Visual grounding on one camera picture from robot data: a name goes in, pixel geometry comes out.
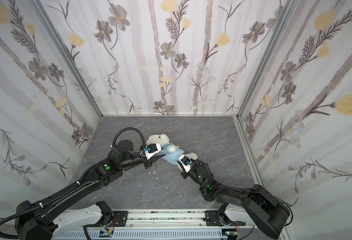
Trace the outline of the light blue fleece hoodie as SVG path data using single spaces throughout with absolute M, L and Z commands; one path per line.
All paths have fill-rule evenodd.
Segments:
M 165 144 L 161 147 L 160 155 L 164 155 L 162 159 L 172 165 L 178 166 L 179 158 L 185 153 L 184 150 L 173 144 Z

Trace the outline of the white plush teddy bear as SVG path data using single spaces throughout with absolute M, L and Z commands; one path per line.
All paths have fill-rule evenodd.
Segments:
M 148 138 L 148 140 L 146 141 L 146 144 L 147 145 L 160 144 L 162 147 L 165 144 L 171 144 L 171 143 L 170 143 L 169 137 L 167 135 L 161 134 L 161 135 L 151 135 Z M 198 155 L 195 153 L 184 153 L 184 155 L 191 160 L 191 163 L 198 159 Z

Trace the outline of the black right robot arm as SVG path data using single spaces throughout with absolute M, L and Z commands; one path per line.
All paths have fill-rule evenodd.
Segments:
M 261 185 L 251 188 L 226 186 L 214 179 L 208 164 L 188 158 L 178 161 L 184 179 L 191 178 L 200 185 L 202 197 L 207 202 L 217 201 L 226 205 L 240 206 L 255 225 L 269 238 L 278 239 L 287 220 L 293 217 L 291 208 L 283 200 L 269 193 Z

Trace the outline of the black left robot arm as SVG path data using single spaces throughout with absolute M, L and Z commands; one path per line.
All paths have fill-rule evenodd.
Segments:
M 139 165 L 145 168 L 162 158 L 161 145 L 143 145 L 139 152 L 133 150 L 129 140 L 113 144 L 106 158 L 90 166 L 74 183 L 42 200 L 18 205 L 15 229 L 20 240 L 50 240 L 55 236 L 83 226 L 110 226 L 115 216 L 105 201 L 79 211 L 69 211 L 91 193 L 106 187 L 123 172 Z

